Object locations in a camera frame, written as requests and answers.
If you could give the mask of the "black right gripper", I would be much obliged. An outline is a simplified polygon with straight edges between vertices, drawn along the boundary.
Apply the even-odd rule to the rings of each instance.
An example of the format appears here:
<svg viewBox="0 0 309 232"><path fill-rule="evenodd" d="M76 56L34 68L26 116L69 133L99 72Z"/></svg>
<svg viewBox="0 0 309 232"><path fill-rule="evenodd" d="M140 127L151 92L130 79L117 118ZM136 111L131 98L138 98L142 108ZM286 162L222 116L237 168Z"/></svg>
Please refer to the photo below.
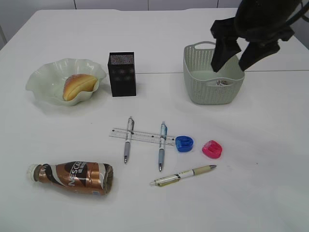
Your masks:
<svg viewBox="0 0 309 232"><path fill-rule="evenodd" d="M291 25L295 18L280 21L272 16L266 19L253 17L232 17L215 20L211 33L216 39L215 50L212 56L211 67L218 72L231 57L241 51L238 38L243 38L249 45L243 52L239 67L242 71L258 61L277 53L280 50L279 40L288 41L294 34Z"/></svg>

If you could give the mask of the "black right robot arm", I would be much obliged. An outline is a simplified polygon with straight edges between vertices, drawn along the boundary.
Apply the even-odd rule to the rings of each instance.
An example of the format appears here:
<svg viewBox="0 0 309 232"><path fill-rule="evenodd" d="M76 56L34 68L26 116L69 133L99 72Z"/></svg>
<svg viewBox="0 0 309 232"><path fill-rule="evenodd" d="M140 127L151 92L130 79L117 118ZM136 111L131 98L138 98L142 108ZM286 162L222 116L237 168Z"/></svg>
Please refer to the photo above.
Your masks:
<svg viewBox="0 0 309 232"><path fill-rule="evenodd" d="M234 17L215 20L211 27L216 40L211 61L213 71L218 72L241 51L238 38L249 43L239 60L242 71L277 53L278 41L286 42L293 36L291 25L308 10L309 5L302 5L300 0L243 0Z"/></svg>

